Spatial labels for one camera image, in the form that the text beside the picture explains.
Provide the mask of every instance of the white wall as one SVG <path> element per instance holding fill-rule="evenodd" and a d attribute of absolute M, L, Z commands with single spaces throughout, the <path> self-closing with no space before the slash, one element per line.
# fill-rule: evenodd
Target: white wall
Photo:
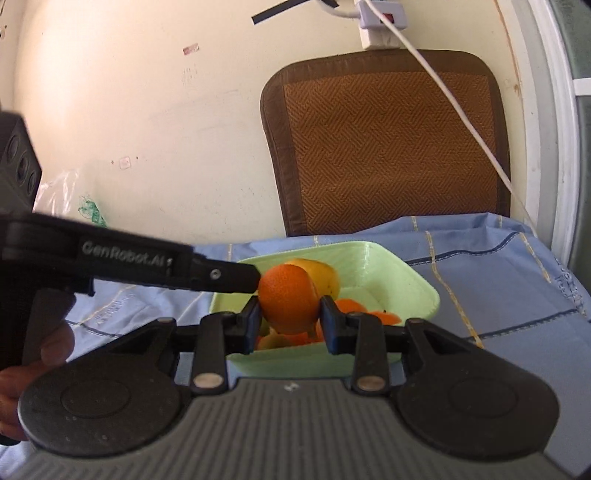
<path fill-rule="evenodd" d="M 15 101 L 45 179 L 81 168 L 116 228 L 187 242 L 283 236 L 261 89 L 289 63 L 361 42 L 354 21 L 313 2 L 252 24 L 277 2 L 30 0 Z M 418 47 L 469 51 L 494 72 L 524 196 L 519 81 L 495 1 L 404 5 Z"/>
<path fill-rule="evenodd" d="M 0 0 L 0 9 L 4 0 Z M 0 105 L 4 110 L 14 107 L 14 71 L 18 37 L 27 0 L 7 0 L 0 15 Z"/>

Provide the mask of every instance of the gray ribbed plate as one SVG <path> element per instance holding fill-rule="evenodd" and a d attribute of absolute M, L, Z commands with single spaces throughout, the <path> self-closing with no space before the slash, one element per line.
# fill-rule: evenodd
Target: gray ribbed plate
<path fill-rule="evenodd" d="M 250 380 L 193 401 L 154 443 L 81 460 L 38 452 L 13 480 L 566 480 L 543 455 L 458 460 L 419 443 L 380 398 L 339 380 Z"/>

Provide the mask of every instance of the plastic bag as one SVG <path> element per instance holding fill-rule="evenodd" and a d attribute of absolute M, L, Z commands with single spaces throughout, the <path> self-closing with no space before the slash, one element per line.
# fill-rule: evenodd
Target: plastic bag
<path fill-rule="evenodd" d="M 64 171 L 51 182 L 39 185 L 33 211 L 107 226 L 79 170 Z"/>

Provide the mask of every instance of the black circular pad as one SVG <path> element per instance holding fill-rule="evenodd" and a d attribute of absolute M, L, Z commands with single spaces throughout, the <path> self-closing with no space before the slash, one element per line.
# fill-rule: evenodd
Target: black circular pad
<path fill-rule="evenodd" d="M 104 378 L 86 380 L 66 388 L 61 404 L 76 417 L 101 419 L 127 406 L 131 392 L 123 383 Z"/>
<path fill-rule="evenodd" d="M 483 419 L 507 415 L 517 405 L 517 395 L 509 385 L 489 378 L 470 378 L 449 391 L 450 404 L 460 413 Z"/>
<path fill-rule="evenodd" d="M 540 451 L 558 419 L 539 378 L 487 352 L 429 358 L 395 393 L 410 430 L 448 455 L 479 461 Z"/>
<path fill-rule="evenodd" d="M 150 442 L 180 411 L 174 382 L 135 355 L 81 358 L 31 384 L 18 414 L 27 436 L 59 455 L 118 455 Z"/>

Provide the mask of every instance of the black tape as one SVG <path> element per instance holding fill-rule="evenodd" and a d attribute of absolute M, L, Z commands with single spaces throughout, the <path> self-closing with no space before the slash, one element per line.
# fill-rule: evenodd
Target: black tape
<path fill-rule="evenodd" d="M 256 14 L 252 17 L 252 22 L 256 25 L 257 23 L 262 22 L 263 20 L 267 20 L 275 15 L 283 13 L 285 10 L 289 10 L 292 7 L 297 7 L 303 3 L 306 3 L 308 0 L 285 0 L 274 7 L 271 7 L 259 14 Z M 322 0 L 326 5 L 337 8 L 339 4 L 335 0 Z"/>

